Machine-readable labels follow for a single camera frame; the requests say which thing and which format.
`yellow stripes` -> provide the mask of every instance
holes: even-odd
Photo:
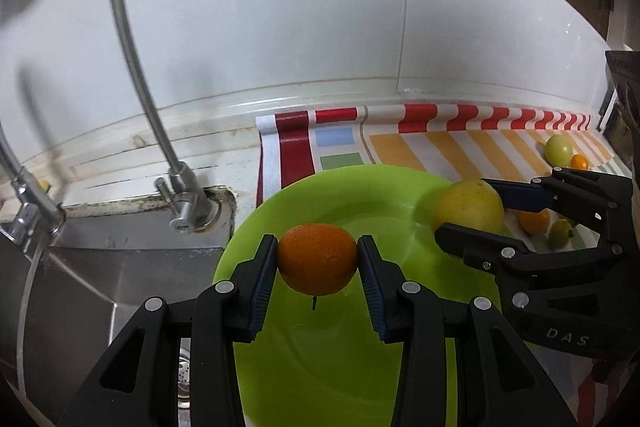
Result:
[[[598,151],[600,151],[600,155],[604,158],[604,161],[608,162],[611,158],[613,158],[613,155],[609,152],[609,150],[604,147],[603,143],[598,138],[591,134],[591,131],[582,132],[580,133],[580,136],[584,136],[588,141],[596,146]]]
[[[589,155],[585,154],[585,151],[582,150],[582,148],[580,147],[580,145],[578,145],[578,142],[576,140],[574,140],[574,137],[571,135],[571,133],[569,133],[569,131],[560,131],[560,133],[562,134],[562,136],[564,136],[567,140],[569,140],[569,143],[571,144],[571,147],[574,148],[574,154],[581,154],[582,156],[584,156],[585,158],[588,158]]]
[[[369,140],[384,165],[425,170],[424,165],[399,134],[375,134],[369,136]]]
[[[463,180],[482,177],[478,168],[471,163],[469,156],[462,150],[458,142],[453,139],[451,133],[447,131],[435,131],[425,134],[427,140],[433,143],[444,159],[451,164]]]
[[[543,162],[542,159],[540,159],[540,156],[531,150],[531,147],[529,147],[522,137],[518,135],[517,131],[503,130],[502,134],[511,142],[513,148],[518,151],[520,156],[522,156],[529,164],[533,172],[538,176],[543,176],[549,172],[549,165]]]
[[[468,138],[462,139],[462,133],[466,133]],[[550,136],[557,133],[569,140],[576,153],[587,156],[590,161],[605,163],[612,157],[606,145],[589,132],[502,129],[496,133],[483,130],[432,131],[412,136],[412,139],[407,137],[407,140],[400,134],[376,134],[368,139],[385,165],[419,171],[434,170],[450,179],[455,179],[457,174],[463,180],[481,178],[482,171],[486,171],[484,175],[492,177],[497,174],[503,180],[518,182],[525,182],[528,179],[525,176],[533,173],[543,176],[550,167],[538,144],[544,145]]]
[[[513,182],[523,182],[525,179],[518,171],[509,157],[498,147],[487,131],[470,130],[467,131],[478,147],[482,150],[487,159],[500,173],[500,179]]]
[[[529,136],[532,137],[536,142],[542,145],[545,144],[546,139],[543,138],[542,134],[540,134],[537,129],[527,129],[527,133],[529,133]]]

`faucet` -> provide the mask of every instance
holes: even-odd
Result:
[[[171,190],[169,190],[164,178],[158,178],[155,184],[156,189],[160,192],[172,211],[173,218],[170,224],[174,229],[182,233],[202,230],[218,218],[220,206],[207,198],[207,195],[187,163],[178,160],[178,156],[158,116],[156,104],[146,83],[129,25],[129,17],[124,0],[110,1],[113,19],[127,68],[129,69],[129,75],[138,94],[140,105],[145,112],[149,126],[156,136],[156,140],[158,140],[158,145],[167,163],[169,163],[168,176],[174,191],[171,192]]]
[[[43,222],[48,233],[56,233],[64,223],[65,213],[49,198],[33,174],[20,165],[9,147],[2,124],[0,124],[0,166],[9,176],[15,195],[20,201],[20,209],[4,235],[7,235],[18,247],[24,247],[39,222]]]

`blue square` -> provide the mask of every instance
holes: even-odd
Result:
[[[316,145],[318,147],[353,145],[354,143],[351,127],[316,128]]]

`green tomato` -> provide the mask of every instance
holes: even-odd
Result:
[[[549,229],[548,243],[551,250],[560,250],[569,243],[569,238],[574,237],[571,223],[566,219],[558,219]]]
[[[575,219],[571,219],[570,217],[563,216],[562,214],[558,214],[558,217],[559,219],[566,219],[569,222],[569,225],[571,225],[572,229],[580,225],[580,223],[578,223]]]
[[[545,143],[545,158],[552,167],[567,167],[573,155],[571,143],[560,134],[554,134]]]

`metal pipe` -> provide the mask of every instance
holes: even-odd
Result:
[[[0,166],[4,169],[15,190],[16,197],[23,206],[34,203],[40,210],[40,214],[47,221],[47,231],[55,232],[65,220],[64,212],[56,206],[49,195],[42,190],[37,179],[18,162],[9,142],[6,140],[2,124],[0,124]],[[24,227],[25,223],[20,219],[14,221],[12,230]]]
[[[14,151],[6,140],[2,123],[0,123],[0,166],[9,176],[10,181],[15,180],[22,169],[22,165],[18,162],[18,158],[15,157]]]
[[[142,105],[142,109],[145,111],[146,119],[158,140],[158,145],[169,163],[170,171],[179,172],[181,168],[180,160],[178,160],[178,156],[175,154],[169,137],[166,135],[162,121],[158,116],[156,104],[149,92],[145,74],[142,71],[142,65],[140,65],[136,44],[133,40],[133,34],[131,33],[124,0],[111,0],[111,8],[113,9],[113,19],[118,31],[122,52],[127,62],[127,68],[129,68],[129,75],[140,99],[140,105]]]

